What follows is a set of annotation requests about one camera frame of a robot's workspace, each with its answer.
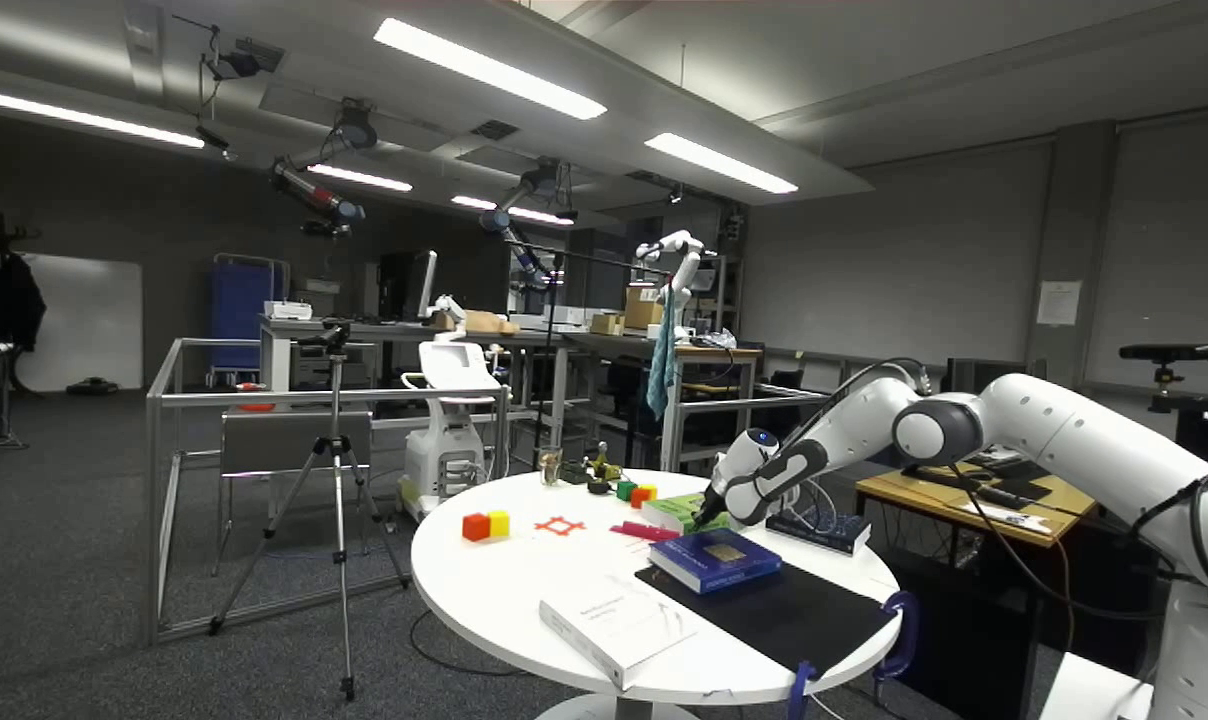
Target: white robotic arm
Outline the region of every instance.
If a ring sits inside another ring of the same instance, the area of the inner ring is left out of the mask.
[[[758,519],[792,485],[882,449],[924,466],[1012,449],[1139,527],[1189,578],[1166,596],[1152,715],[1208,715],[1208,466],[1060,384],[1012,371],[980,395],[914,395],[909,376],[861,376],[785,449],[727,454],[699,519]]]
[[[635,248],[635,265],[646,268],[646,282],[659,282],[663,297],[676,297],[676,305],[684,305],[692,297],[692,282],[699,260],[711,260],[717,254],[697,239],[688,228],[668,232],[653,244]]]

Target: ceiling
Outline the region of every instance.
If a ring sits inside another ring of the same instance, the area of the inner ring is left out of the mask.
[[[381,49],[384,15],[609,112],[568,122]],[[281,66],[213,96],[199,55],[236,42]],[[411,179],[424,203],[502,198],[557,155],[583,217],[653,207],[663,183],[758,207],[868,193],[846,169],[875,161],[1202,107],[1208,0],[0,0],[0,93],[164,128],[205,116],[255,169],[314,155],[338,105],[361,102],[381,146],[331,166]],[[517,132],[477,136],[487,122]],[[654,132],[799,193],[668,161],[642,148]]]

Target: robotic arm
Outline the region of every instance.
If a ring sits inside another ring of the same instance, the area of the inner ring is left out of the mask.
[[[557,183],[559,166],[538,166],[532,173],[520,176],[520,183],[487,214],[487,228],[517,254],[517,260],[525,265],[525,274],[538,285],[538,288],[559,288],[562,274],[547,268],[529,239],[517,232],[511,224],[511,207],[520,198],[538,193],[542,183]]]
[[[711,260],[717,254],[697,239],[688,228],[659,236],[654,244],[635,248],[635,265],[646,274],[646,282],[659,282],[659,292],[684,305],[692,297],[692,282],[699,260]]]
[[[306,179],[298,169],[284,161],[272,166],[272,183],[294,198],[306,214],[314,214],[314,224],[306,224],[306,232],[314,236],[352,236],[352,224],[364,220],[361,203],[320,190],[314,179]]]
[[[724,454],[705,516],[758,519],[792,485],[882,449],[952,466],[1012,449],[1130,525],[1178,578],[1166,596],[1152,715],[1208,715],[1208,466],[1166,437],[1060,384],[999,376],[980,395],[918,395],[899,371],[864,371],[785,449]]]

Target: red block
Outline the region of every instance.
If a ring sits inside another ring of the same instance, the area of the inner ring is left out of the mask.
[[[490,531],[487,511],[470,511],[470,516],[458,519],[458,537],[470,541],[470,546],[487,541],[487,531]]]
[[[642,510],[653,495],[654,495],[654,488],[653,488],[653,485],[641,485],[641,488],[630,492],[630,510]]]

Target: tripod leg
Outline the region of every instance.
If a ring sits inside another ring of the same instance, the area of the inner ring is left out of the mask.
[[[255,541],[255,550],[251,550],[251,555],[246,555],[246,565],[239,568],[236,590],[229,591],[229,601],[224,601],[224,605],[214,610],[214,616],[208,620],[208,638],[214,638],[214,631],[224,627],[224,620],[229,620],[236,596],[245,591],[245,583],[246,583],[255,561],[259,561],[259,555],[267,551],[267,546],[275,541],[275,527],[284,525],[284,511],[289,511],[293,495],[298,492],[298,485],[313,476],[314,459],[320,459],[320,456],[313,454],[306,466],[298,469],[298,476],[289,485],[284,503],[275,503],[275,510],[267,511],[267,527],[259,531],[259,541]]]
[[[377,527],[384,527],[381,541],[388,546],[388,555],[393,555],[393,565],[397,565],[401,590],[407,590],[411,578],[403,571],[403,565],[401,565],[401,555],[397,555],[397,546],[393,546],[397,525],[393,525],[388,516],[381,516],[381,510],[377,510],[377,502],[370,502],[370,492],[369,492],[369,485],[364,485],[361,466],[352,466],[352,472],[355,472],[355,492],[364,495],[369,519],[370,519]]]
[[[331,519],[335,519],[335,601],[338,601],[338,693],[345,701],[355,701],[355,660],[352,660],[352,596],[349,596],[349,511],[345,511],[345,459],[331,456]]]

